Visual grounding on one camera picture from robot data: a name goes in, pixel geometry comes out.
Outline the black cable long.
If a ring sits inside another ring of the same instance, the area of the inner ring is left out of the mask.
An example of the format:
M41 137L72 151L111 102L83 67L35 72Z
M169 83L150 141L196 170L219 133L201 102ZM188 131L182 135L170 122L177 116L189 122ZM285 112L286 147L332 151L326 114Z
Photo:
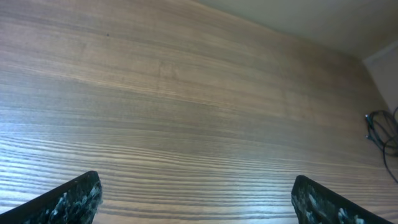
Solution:
M382 161L387 173L397 183L397 177L390 170L387 156L397 157L397 108L393 112L376 110L364 117L368 130L365 138L372 141L382 153Z

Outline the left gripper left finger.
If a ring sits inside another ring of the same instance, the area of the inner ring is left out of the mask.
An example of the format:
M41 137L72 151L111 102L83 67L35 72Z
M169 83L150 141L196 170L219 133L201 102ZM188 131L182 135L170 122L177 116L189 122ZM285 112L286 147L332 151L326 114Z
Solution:
M1 214L7 223L93 223L102 202L102 186L96 171L84 174Z

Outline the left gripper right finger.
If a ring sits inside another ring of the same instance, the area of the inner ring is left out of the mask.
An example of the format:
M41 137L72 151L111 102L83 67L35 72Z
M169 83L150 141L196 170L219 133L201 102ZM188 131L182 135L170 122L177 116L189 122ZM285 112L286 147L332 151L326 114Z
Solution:
M296 176L291 196L300 224L392 224L304 175Z

